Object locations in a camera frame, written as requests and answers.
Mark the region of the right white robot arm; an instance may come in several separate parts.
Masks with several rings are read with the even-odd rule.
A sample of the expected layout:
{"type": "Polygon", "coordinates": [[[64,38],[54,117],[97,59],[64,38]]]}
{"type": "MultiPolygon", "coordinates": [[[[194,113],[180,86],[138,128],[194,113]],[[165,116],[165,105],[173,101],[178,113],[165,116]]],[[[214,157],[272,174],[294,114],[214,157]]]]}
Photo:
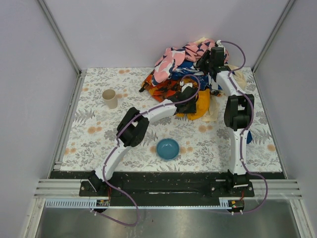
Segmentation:
{"type": "Polygon", "coordinates": [[[246,94],[230,76],[232,71],[224,64],[224,48],[215,46],[198,60],[197,67],[207,73],[212,83],[220,86],[227,96],[224,123],[228,129],[231,148],[229,169],[225,181],[213,185],[212,196],[253,197],[250,174],[244,168],[249,127],[254,117],[254,96],[246,94]]]}

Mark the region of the yellow cloth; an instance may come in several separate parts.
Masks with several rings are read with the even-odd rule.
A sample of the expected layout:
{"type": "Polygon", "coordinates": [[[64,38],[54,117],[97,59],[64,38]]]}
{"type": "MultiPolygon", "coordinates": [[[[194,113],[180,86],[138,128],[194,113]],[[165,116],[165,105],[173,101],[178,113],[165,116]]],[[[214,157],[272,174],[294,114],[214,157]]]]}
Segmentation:
{"type": "Polygon", "coordinates": [[[199,98],[196,102],[196,112],[187,114],[188,120],[196,120],[205,115],[210,106],[210,89],[199,91],[199,98]]]}

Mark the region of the pink patterned cloth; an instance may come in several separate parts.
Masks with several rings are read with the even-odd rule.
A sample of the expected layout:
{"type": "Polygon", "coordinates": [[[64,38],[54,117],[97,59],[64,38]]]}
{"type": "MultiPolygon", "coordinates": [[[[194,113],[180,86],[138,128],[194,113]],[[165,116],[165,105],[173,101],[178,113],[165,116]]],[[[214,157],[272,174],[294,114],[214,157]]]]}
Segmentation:
{"type": "Polygon", "coordinates": [[[181,68],[195,69],[195,65],[203,54],[212,47],[224,47],[221,41],[201,38],[195,42],[189,42],[181,48],[167,48],[163,56],[156,62],[151,83],[157,86],[172,77],[174,72],[181,68]]]}

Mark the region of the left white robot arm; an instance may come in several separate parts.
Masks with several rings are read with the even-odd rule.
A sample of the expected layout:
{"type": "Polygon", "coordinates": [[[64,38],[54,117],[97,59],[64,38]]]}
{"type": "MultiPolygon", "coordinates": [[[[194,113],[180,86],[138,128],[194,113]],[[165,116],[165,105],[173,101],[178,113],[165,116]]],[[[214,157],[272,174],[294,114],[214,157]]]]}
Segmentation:
{"type": "Polygon", "coordinates": [[[150,109],[140,111],[135,107],[130,108],[117,127],[114,148],[103,163],[90,172],[88,182],[92,190],[96,193],[102,190],[105,182],[111,179],[120,160],[131,148],[143,141],[151,123],[185,113],[188,106],[196,103],[198,91],[199,87],[187,86],[183,91],[175,93],[150,109]]]}

